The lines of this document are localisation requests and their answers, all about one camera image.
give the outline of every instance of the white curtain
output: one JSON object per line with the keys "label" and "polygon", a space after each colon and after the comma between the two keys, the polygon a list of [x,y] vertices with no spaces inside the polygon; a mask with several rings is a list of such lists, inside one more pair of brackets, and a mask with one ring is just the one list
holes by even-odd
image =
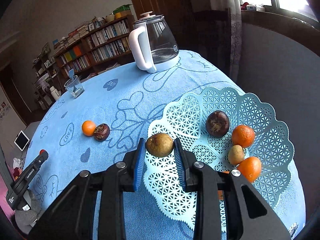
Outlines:
{"label": "white curtain", "polygon": [[212,10],[224,11],[230,8],[231,11],[231,55],[229,77],[236,82],[239,72],[241,55],[241,9],[240,0],[210,0]]}

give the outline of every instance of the brown door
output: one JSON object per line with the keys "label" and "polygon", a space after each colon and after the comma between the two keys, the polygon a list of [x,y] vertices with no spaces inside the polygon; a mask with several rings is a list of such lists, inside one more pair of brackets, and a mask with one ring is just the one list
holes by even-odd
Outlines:
{"label": "brown door", "polygon": [[132,3],[138,18],[148,11],[163,14],[179,49],[195,49],[196,36],[190,0],[132,0]]}
{"label": "brown door", "polygon": [[12,80],[12,75],[13,72],[10,65],[0,71],[1,86],[17,115],[21,118],[25,125],[28,125],[32,122],[31,112],[17,91]]}

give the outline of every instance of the white label sticker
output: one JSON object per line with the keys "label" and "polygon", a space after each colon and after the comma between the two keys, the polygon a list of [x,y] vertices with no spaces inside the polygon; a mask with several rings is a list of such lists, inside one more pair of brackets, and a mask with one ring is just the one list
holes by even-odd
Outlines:
{"label": "white label sticker", "polygon": [[24,211],[27,211],[30,209],[29,205],[25,205],[23,208],[22,208]]}

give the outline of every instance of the kettle base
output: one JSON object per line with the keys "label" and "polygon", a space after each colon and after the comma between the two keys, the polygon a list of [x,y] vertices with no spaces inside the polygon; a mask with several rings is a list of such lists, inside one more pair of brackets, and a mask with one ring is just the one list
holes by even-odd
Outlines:
{"label": "kettle base", "polygon": [[174,67],[175,65],[177,65],[178,62],[179,62],[179,54],[166,62],[155,64],[156,71],[154,71],[154,69],[152,68],[152,69],[150,69],[150,71],[147,70],[147,72],[148,73],[156,73],[156,72],[165,71],[165,70],[168,70],[168,69]]}

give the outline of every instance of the table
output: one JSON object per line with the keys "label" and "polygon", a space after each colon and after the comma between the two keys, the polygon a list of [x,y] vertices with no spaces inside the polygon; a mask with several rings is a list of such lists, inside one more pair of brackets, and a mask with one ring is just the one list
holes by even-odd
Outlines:
{"label": "table", "polygon": [[[25,165],[41,149],[49,153],[30,185],[44,209],[81,170],[95,173],[121,161],[126,152],[136,148],[140,137],[147,139],[149,124],[162,117],[164,106],[184,93],[200,94],[206,87],[233,87],[244,94],[199,54],[181,50],[179,56],[175,67],[160,73],[149,74],[135,63],[107,71],[84,82],[85,92],[79,98],[65,93],[50,108],[30,142]],[[108,124],[108,139],[99,142],[85,136],[81,131],[85,120]],[[275,211],[287,228],[297,223],[299,232],[305,224],[304,195],[294,161],[289,170],[292,181]],[[96,217],[99,205],[98,198]],[[161,213],[143,182],[136,193],[124,193],[124,212],[128,240],[192,239],[193,231],[185,223]],[[97,226],[95,218],[94,239]]]}

